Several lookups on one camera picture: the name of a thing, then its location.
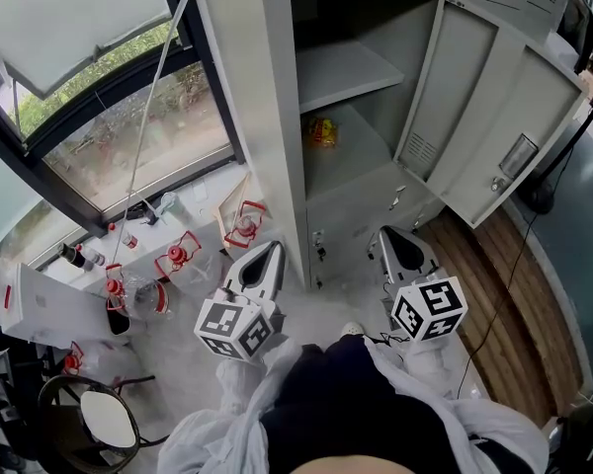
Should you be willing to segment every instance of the tree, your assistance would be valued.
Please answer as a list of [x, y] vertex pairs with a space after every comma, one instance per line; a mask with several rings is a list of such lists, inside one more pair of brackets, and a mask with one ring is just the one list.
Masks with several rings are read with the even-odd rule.
[[[27, 95], [18, 103], [22, 136], [24, 138], [30, 136], [52, 114], [102, 77], [144, 52], [164, 43], [168, 31], [169, 23], [164, 23], [128, 40], [104, 54], [96, 63], [88, 65], [75, 74], [45, 100], [40, 100], [33, 94]], [[15, 122], [14, 110], [9, 112], [9, 118]]]

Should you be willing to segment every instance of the locker lock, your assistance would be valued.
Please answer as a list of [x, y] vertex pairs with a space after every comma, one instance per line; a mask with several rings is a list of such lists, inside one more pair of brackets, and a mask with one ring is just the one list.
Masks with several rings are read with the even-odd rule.
[[493, 192], [500, 192], [505, 188], [505, 180], [503, 178], [496, 177], [492, 180], [492, 186], [490, 189]]
[[315, 248], [320, 248], [323, 245], [324, 235], [325, 230], [317, 230], [316, 232], [312, 232], [312, 246]]
[[413, 227], [411, 228], [411, 233], [417, 233], [417, 229], [419, 228], [419, 224], [421, 223], [423, 217], [424, 217], [424, 213], [420, 212], [419, 215], [415, 218], [415, 221], [413, 222]]

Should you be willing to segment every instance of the window sill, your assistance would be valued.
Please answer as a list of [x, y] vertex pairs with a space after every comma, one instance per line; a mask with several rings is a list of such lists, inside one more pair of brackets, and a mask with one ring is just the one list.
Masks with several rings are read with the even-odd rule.
[[[228, 196], [248, 171], [246, 164], [232, 163], [175, 190], [193, 217], [193, 225], [189, 229], [198, 237], [203, 248], [210, 251], [222, 249], [221, 236], [212, 209]], [[248, 183], [246, 198], [254, 201], [263, 199], [254, 177]], [[126, 223], [126, 229], [138, 239], [138, 245], [131, 250], [122, 244], [117, 256], [118, 263], [141, 276], [159, 278], [161, 276], [154, 266], [154, 259], [165, 254], [167, 248], [180, 239], [187, 227], [166, 213], [153, 226], [145, 224], [144, 219], [133, 219]], [[101, 239], [89, 239], [83, 244], [105, 255], [106, 263], [111, 263], [117, 237], [109, 234]], [[95, 266], [92, 271], [84, 272], [60, 258], [50, 263], [43, 273], [78, 289], [103, 294], [106, 272], [102, 267]]]

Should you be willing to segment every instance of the locker door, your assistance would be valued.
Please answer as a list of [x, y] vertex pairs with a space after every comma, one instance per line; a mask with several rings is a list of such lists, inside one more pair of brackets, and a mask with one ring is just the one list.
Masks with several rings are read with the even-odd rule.
[[[440, 8], [396, 159], [474, 227], [550, 150], [585, 89], [491, 13], [458, 0]], [[529, 159], [510, 169], [510, 151]]]

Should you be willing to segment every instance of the white sleeve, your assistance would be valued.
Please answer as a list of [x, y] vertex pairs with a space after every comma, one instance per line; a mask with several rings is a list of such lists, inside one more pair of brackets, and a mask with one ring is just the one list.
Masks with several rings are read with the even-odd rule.
[[215, 373], [222, 389], [219, 409], [234, 416], [243, 414], [265, 371], [264, 367], [234, 359], [220, 363]]
[[158, 474], [197, 474], [220, 449], [235, 417], [204, 410], [189, 415], [158, 452]]
[[492, 439], [522, 458], [536, 474], [545, 472], [549, 444], [529, 418], [491, 400], [455, 400], [452, 405], [468, 435]]

